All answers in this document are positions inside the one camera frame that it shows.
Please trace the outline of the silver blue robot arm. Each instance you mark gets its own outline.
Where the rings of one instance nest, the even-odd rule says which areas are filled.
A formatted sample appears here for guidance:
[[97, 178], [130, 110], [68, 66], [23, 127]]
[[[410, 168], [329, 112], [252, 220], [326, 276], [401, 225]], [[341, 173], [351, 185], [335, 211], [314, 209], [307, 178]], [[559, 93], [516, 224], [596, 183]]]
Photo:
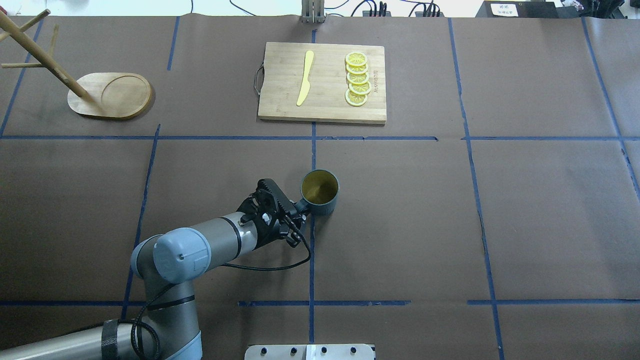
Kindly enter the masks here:
[[270, 178], [236, 212], [153, 235], [138, 244], [131, 269], [146, 303], [133, 319], [3, 350], [3, 360], [200, 360], [202, 332], [193, 281], [275, 240], [306, 243], [306, 199], [293, 202]]

